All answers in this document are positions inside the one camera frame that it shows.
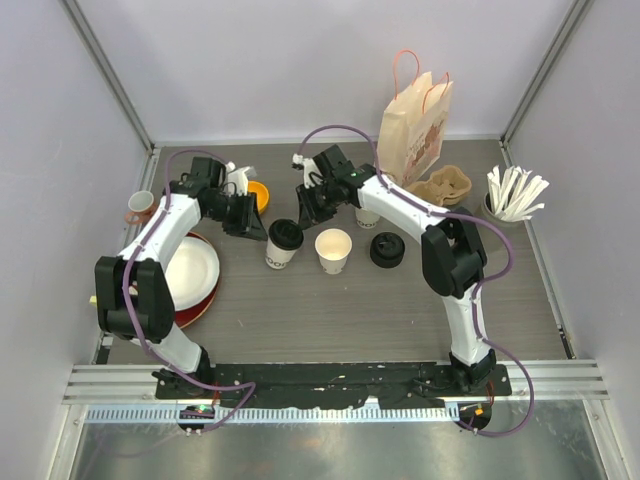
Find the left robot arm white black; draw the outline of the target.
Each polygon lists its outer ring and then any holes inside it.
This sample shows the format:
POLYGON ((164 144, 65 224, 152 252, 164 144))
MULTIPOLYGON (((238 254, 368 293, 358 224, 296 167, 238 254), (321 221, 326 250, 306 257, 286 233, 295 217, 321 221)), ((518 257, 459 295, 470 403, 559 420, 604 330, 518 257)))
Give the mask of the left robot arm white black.
POLYGON ((138 237, 118 255, 100 257, 94 269, 100 329, 139 343, 179 375, 179 388, 193 399, 211 391, 212 367, 207 351, 175 323, 165 270, 203 218, 220 222, 230 236, 267 239, 254 193, 229 194, 221 188, 206 188, 196 196, 169 193, 138 237))

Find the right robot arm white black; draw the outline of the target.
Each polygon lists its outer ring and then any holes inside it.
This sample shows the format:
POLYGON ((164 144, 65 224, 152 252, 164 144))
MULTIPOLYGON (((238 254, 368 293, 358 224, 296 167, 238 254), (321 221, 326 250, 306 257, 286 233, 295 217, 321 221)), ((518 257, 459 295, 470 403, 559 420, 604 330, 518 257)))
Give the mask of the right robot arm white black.
POLYGON ((401 191, 373 165, 354 166, 336 145, 312 158, 295 154, 292 167, 303 172, 296 188, 303 230, 349 204, 390 221, 418 242, 422 275, 445 305, 453 387, 465 395, 483 388, 496 365, 495 351, 484 341, 479 286, 487 256, 474 223, 461 218, 465 211, 451 213, 401 191))

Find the orange bowl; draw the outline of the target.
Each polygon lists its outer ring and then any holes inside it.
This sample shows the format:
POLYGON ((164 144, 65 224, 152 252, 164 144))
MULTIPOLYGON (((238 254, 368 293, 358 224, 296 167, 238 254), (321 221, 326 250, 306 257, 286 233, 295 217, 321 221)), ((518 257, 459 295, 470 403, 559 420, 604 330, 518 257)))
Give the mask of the orange bowl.
POLYGON ((270 202, 269 189, 261 182, 250 180, 248 190, 257 197, 257 208, 260 215, 266 212, 270 202))

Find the stack of white paper cups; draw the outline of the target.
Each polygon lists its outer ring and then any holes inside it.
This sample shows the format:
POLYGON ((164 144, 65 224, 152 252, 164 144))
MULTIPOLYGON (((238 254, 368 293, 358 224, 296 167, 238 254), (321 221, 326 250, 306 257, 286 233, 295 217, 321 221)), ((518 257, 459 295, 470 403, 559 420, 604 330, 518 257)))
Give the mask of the stack of white paper cups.
POLYGON ((355 209, 355 218, 357 225, 367 230, 375 228, 381 219, 378 214, 362 208, 355 209))

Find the white plate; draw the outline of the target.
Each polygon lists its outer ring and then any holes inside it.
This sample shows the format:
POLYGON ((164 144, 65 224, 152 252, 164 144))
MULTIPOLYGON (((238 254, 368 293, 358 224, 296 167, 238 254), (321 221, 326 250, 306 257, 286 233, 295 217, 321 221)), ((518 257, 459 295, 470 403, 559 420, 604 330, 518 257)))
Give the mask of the white plate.
POLYGON ((185 237, 165 271, 175 309, 187 310, 202 302, 216 287, 219 275, 214 247, 199 237, 185 237))

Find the stack of black lids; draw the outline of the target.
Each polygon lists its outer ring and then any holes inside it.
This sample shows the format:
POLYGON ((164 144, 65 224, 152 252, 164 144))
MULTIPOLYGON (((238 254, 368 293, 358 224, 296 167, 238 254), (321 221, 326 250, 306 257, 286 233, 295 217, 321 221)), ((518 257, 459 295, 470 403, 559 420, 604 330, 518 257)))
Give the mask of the stack of black lids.
POLYGON ((404 254, 405 243, 393 232, 381 232, 371 240, 370 259, 380 268, 391 269, 399 266, 404 254))

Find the small pink ceramic cup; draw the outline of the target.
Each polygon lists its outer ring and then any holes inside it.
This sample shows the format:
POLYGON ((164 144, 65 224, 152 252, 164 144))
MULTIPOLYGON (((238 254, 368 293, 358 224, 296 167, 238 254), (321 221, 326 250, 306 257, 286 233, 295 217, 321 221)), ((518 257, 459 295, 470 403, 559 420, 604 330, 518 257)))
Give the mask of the small pink ceramic cup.
POLYGON ((129 198, 128 208, 129 212, 125 215, 125 222, 129 225, 144 224, 155 212, 155 197, 150 191, 137 191, 129 198))

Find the red plate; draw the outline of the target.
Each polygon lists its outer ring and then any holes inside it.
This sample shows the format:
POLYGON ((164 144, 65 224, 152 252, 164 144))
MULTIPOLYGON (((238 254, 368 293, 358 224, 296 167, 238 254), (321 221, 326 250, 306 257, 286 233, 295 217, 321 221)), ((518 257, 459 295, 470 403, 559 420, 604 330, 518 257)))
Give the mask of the red plate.
MULTIPOLYGON (((187 236, 199 237, 199 238, 207 241, 208 243, 210 243, 203 236, 201 236, 201 235, 199 235, 199 234, 197 234, 195 232, 190 232, 187 236)), ((218 280, 218 283, 217 283, 216 287, 214 288, 214 290, 202 302, 200 302, 196 306, 191 307, 191 308, 189 308, 187 310, 182 310, 182 311, 177 311, 176 310, 175 323, 178 325, 179 328, 181 328, 181 329, 186 328, 187 326, 193 324, 197 319, 199 319, 200 317, 202 317, 204 315, 204 313, 209 309, 209 307, 213 303, 213 300, 214 300, 214 298, 216 296, 216 293, 217 293, 217 290, 218 290, 219 280, 218 280)))

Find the cardboard cup carrier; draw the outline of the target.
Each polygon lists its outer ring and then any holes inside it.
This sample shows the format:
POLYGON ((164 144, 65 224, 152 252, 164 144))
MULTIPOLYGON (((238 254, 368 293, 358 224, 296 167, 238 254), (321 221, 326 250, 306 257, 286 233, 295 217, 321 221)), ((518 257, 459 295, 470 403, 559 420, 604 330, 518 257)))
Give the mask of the cardboard cup carrier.
POLYGON ((436 206, 450 207, 462 202, 470 193, 472 182, 454 165, 446 165, 431 173, 426 181, 416 181, 407 190, 436 206))

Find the brown paper bag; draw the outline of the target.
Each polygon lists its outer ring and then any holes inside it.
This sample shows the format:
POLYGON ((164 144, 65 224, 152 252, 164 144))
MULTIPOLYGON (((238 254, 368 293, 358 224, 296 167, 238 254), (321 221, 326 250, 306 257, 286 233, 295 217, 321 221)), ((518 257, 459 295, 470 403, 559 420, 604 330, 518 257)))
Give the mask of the brown paper bag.
POLYGON ((454 82, 448 73, 440 79, 416 67, 405 86, 397 67, 409 49, 399 51, 393 61, 394 95, 385 108, 377 141, 380 170, 395 184, 406 187, 439 159, 450 113, 454 82))

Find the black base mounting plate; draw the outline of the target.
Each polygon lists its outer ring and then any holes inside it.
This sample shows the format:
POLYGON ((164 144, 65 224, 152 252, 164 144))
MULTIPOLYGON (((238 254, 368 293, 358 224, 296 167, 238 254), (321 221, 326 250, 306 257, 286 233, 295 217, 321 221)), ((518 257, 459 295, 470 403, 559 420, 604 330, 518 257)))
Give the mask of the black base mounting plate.
POLYGON ((219 364, 213 368, 212 383, 231 386, 228 392, 195 386, 167 369, 158 369, 152 376, 157 380, 155 397, 159 400, 212 398, 225 408, 242 400, 240 386, 250 382, 255 390, 244 406, 262 409, 359 409, 371 397, 383 409, 408 409, 442 406, 446 397, 512 394, 502 364, 475 385, 463 385, 460 372, 437 362, 219 364))

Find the grey straw holder cup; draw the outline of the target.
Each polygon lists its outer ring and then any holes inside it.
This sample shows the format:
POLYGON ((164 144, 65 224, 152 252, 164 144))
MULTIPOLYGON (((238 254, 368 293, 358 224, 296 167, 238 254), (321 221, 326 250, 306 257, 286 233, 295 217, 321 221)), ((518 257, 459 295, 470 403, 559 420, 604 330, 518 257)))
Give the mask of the grey straw holder cup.
POLYGON ((499 228, 515 228, 525 221, 523 216, 507 217, 504 212, 495 213, 489 193, 486 193, 478 209, 479 216, 499 228))

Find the bundle of wrapped straws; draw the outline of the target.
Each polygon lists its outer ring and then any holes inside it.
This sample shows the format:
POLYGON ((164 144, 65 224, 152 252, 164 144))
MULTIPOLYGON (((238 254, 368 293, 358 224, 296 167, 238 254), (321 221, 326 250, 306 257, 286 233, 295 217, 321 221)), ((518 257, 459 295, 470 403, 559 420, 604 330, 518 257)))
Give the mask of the bundle of wrapped straws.
POLYGON ((528 221, 545 207, 544 202, 539 202, 539 196, 550 182, 530 170, 511 166, 501 171, 495 166, 486 174, 486 180, 495 213, 504 212, 507 217, 523 216, 528 221))

